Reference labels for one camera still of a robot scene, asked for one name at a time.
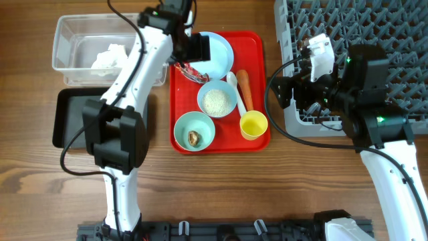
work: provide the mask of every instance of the black tray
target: black tray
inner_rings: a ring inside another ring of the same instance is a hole
[[[108,88],[67,88],[60,91],[56,104],[52,137],[52,143],[55,147],[64,148],[64,143],[67,143],[82,128],[82,111],[85,102],[88,99],[99,100],[107,90]],[[142,119],[147,127],[147,103]],[[70,148],[86,148],[85,134],[82,133]]]

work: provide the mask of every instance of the carrot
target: carrot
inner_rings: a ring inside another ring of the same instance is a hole
[[[238,84],[241,88],[247,110],[254,110],[253,98],[251,97],[251,88],[249,87],[248,73],[245,70],[239,70],[236,73],[236,78],[238,79]]]

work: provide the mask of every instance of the small blue bowl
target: small blue bowl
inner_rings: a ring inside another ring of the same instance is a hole
[[[188,141],[189,132],[199,134],[199,142],[192,147]],[[175,141],[186,151],[202,151],[214,140],[215,126],[213,120],[199,111],[192,111],[182,115],[174,126]]]
[[[232,88],[232,86],[230,86],[230,84],[228,84],[226,81],[212,80],[212,81],[204,84],[199,89],[199,92],[198,92],[198,97],[197,97],[198,106],[205,114],[207,114],[208,116],[210,116],[212,118],[224,117],[224,116],[211,116],[203,109],[203,97],[210,90],[222,90],[229,96],[232,105],[231,105],[230,109],[227,111],[227,114],[225,114],[224,116],[227,116],[228,114],[230,114],[232,112],[233,109],[235,109],[236,104],[237,104],[237,99],[236,99],[235,90]]]

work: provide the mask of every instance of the clear plastic container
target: clear plastic container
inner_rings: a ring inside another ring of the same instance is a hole
[[[137,13],[124,16],[136,24]],[[129,55],[135,37],[135,30],[114,13],[62,16],[53,41],[52,68],[64,74],[64,82],[69,86],[112,85],[121,68],[91,69],[91,66],[110,44],[125,45]],[[167,68],[164,65],[158,73],[155,86],[165,83]]]

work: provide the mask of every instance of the yellow cup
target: yellow cup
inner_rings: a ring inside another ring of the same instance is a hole
[[[248,141],[256,140],[268,129],[268,120],[260,111],[251,110],[245,113],[239,121],[241,134]]]

